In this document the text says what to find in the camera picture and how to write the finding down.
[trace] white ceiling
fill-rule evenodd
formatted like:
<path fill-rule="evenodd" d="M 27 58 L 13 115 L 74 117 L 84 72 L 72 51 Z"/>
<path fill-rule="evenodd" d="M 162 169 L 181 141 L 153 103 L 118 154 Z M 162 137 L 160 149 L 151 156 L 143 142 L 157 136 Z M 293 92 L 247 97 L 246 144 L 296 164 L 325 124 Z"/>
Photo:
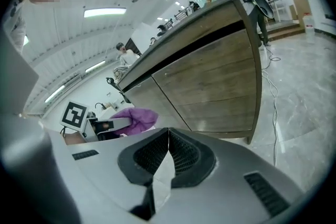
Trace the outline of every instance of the white ceiling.
<path fill-rule="evenodd" d="M 61 85 L 103 60 L 115 62 L 118 42 L 126 43 L 138 24 L 152 24 L 176 0 L 60 0 L 23 7 L 29 43 L 23 56 L 39 74 L 25 107 L 44 113 L 44 101 Z M 84 18 L 85 9 L 125 7 L 124 15 Z"/>

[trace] black edge strip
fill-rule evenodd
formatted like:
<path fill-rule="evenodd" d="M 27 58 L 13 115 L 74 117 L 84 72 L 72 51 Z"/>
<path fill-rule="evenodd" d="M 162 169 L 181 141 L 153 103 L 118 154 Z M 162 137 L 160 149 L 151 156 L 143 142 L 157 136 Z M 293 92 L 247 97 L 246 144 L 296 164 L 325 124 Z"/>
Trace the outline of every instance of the black edge strip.
<path fill-rule="evenodd" d="M 147 188 L 142 204 L 132 208 L 130 213 L 144 220 L 150 220 L 155 215 L 153 185 Z"/>
<path fill-rule="evenodd" d="M 317 29 L 317 28 L 315 28 L 315 33 L 324 34 L 324 35 L 326 35 L 326 36 L 328 36 L 328 37 L 331 37 L 331 38 L 333 38 L 333 39 L 336 39 L 336 35 L 334 35 L 334 34 L 332 34 L 332 33 L 329 33 L 329 32 L 326 32 L 326 31 L 323 31 L 323 30 L 321 30 L 321 29 Z"/>
<path fill-rule="evenodd" d="M 240 30 L 245 29 L 244 22 L 242 20 L 239 20 L 235 23 L 232 23 L 228 26 L 222 27 L 216 31 L 213 31 L 212 33 L 198 39 L 197 41 L 187 45 L 186 47 L 182 48 L 181 50 L 177 51 L 176 53 L 168 56 L 166 59 L 158 63 L 153 68 L 149 69 L 147 72 L 145 72 L 143 75 L 139 76 L 136 80 L 134 80 L 131 84 L 126 86 L 122 91 L 127 92 L 128 90 L 132 89 L 142 81 L 149 78 L 152 74 L 155 72 L 158 72 L 162 68 L 170 65 L 171 63 L 179 60 L 180 58 L 192 53 L 193 51 L 196 51 L 216 40 L 219 40 L 223 37 L 226 37 L 230 34 L 233 34 L 235 32 L 238 32 Z"/>

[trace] white shirt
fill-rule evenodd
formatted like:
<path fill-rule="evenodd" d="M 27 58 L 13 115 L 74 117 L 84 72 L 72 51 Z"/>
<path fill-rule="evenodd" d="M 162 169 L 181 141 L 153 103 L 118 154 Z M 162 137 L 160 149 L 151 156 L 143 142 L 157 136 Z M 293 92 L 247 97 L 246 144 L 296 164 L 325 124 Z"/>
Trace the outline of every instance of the white shirt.
<path fill-rule="evenodd" d="M 132 50 L 127 50 L 126 53 L 120 56 L 122 66 L 131 66 L 139 58 Z"/>

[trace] plastic bottle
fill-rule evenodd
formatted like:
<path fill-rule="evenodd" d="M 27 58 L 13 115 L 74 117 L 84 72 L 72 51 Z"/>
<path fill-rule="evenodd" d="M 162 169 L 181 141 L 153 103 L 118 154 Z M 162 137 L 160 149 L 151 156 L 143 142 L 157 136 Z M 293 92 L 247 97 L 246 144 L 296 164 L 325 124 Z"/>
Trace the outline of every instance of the plastic bottle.
<path fill-rule="evenodd" d="M 310 13 L 304 13 L 303 15 L 304 28 L 306 31 L 306 39 L 309 43 L 315 43 L 315 28 L 314 18 Z"/>

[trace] white machine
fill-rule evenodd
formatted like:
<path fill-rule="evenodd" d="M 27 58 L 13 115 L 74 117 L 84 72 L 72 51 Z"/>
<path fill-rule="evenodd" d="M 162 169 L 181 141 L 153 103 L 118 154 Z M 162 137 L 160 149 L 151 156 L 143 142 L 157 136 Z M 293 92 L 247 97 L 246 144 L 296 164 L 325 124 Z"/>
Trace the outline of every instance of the white machine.
<path fill-rule="evenodd" d="M 1 90 L 12 103 L 2 98 L 0 104 L 1 169 L 23 193 L 16 193 L 15 208 L 31 206 L 28 212 L 36 213 L 25 215 L 26 222 L 40 223 L 40 216 L 46 223 L 71 224 L 285 223 L 298 209 L 302 192 L 281 171 L 243 146 L 195 132 L 168 126 L 99 141 L 105 127 L 86 118 L 86 106 L 70 102 L 62 123 L 89 143 L 67 146 L 58 132 L 14 114 L 37 76 L 4 35 L 0 55 L 3 73 L 30 82 L 19 87 L 15 77 L 5 76 Z M 103 125 L 116 130 L 127 120 Z M 175 177 L 169 199 L 156 211 L 153 176 L 168 151 Z M 5 186 L 4 192 L 14 189 Z"/>
<path fill-rule="evenodd" d="M 113 131 L 120 130 L 132 123 L 130 118 L 98 121 L 97 118 L 88 118 L 88 112 L 88 106 L 69 101 L 62 113 L 60 124 L 78 131 L 86 142 L 95 142 L 118 138 L 119 136 L 113 135 Z"/>

